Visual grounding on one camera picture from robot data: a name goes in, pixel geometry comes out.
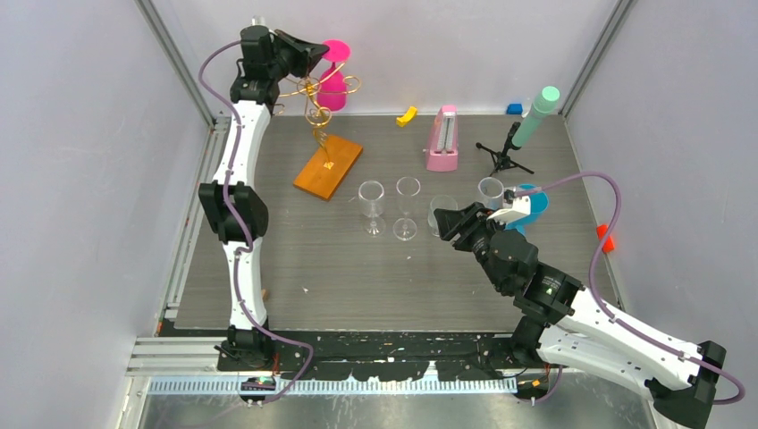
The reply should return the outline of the blue wine glass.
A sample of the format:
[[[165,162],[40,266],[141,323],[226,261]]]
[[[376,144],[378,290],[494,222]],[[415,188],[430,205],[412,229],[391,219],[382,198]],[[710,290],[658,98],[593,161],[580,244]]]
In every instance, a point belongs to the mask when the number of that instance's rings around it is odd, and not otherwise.
[[[514,223],[507,224],[505,226],[506,230],[515,230],[522,235],[526,235],[526,227],[535,223],[549,207],[549,197],[542,191],[531,194],[528,198],[530,202],[530,215]]]

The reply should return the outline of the clear wine glass back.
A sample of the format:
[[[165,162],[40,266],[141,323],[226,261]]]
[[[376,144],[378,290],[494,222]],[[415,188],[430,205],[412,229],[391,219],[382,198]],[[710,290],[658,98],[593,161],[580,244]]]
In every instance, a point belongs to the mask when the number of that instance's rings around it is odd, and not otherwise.
[[[386,227],[383,219],[385,190],[379,181],[364,181],[358,188],[362,229],[372,237],[380,236]]]

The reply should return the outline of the clear wine glass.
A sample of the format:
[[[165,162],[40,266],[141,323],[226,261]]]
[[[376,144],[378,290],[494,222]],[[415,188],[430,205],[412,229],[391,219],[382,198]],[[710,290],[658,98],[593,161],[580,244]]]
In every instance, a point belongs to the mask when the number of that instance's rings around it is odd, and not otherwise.
[[[484,207],[496,211],[503,207],[504,186],[502,182],[493,177],[485,177],[478,182],[478,201]]]
[[[383,219],[385,190],[379,181],[364,181],[358,188],[362,229],[372,237],[380,236],[386,227]]]
[[[418,228],[412,215],[416,208],[420,190],[420,181],[414,177],[401,177],[396,182],[397,201],[401,217],[393,225],[393,234],[398,240],[410,241],[417,235]]]

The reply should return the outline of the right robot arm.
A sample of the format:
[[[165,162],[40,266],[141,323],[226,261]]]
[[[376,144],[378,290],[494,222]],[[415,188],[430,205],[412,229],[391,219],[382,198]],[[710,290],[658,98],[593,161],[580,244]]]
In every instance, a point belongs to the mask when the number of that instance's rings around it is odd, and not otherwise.
[[[521,310],[510,343],[516,363],[573,367],[638,393],[679,425],[707,425],[726,357],[721,345],[684,341],[610,309],[580,280],[540,262],[536,246],[500,227],[480,203],[438,208],[434,218],[441,239],[472,253],[493,288]]]

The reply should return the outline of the pink wine glass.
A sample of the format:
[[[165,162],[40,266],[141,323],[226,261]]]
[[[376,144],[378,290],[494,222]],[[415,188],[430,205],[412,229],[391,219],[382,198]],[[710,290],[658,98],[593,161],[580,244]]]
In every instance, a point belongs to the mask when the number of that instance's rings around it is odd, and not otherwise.
[[[316,101],[320,106],[336,112],[347,104],[348,85],[341,68],[350,58],[351,50],[347,43],[339,39],[329,39],[324,44],[330,47],[324,59],[331,65],[319,78]]]

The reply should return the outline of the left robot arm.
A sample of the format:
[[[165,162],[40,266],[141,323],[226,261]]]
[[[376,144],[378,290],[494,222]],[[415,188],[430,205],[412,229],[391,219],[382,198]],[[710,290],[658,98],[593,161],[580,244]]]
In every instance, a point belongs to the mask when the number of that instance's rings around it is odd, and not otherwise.
[[[261,285],[260,254],[269,211],[254,189],[256,163],[281,81],[306,78],[329,47],[265,25],[244,28],[235,44],[241,57],[229,95],[220,94],[206,82],[205,69],[215,54],[201,64],[198,73],[200,85],[232,114],[220,164],[211,181],[199,184],[198,197],[222,243],[229,271],[229,326],[218,349],[230,359],[262,370],[273,362],[274,342],[279,337],[268,328]]]

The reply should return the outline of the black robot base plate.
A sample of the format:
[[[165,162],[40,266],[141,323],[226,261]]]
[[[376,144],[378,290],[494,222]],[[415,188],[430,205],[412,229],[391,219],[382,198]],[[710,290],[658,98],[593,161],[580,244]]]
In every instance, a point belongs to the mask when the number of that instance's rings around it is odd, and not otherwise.
[[[289,381],[490,381],[534,377],[556,369],[515,350],[510,335],[495,332],[280,331],[228,332],[215,350],[221,371],[264,371]]]

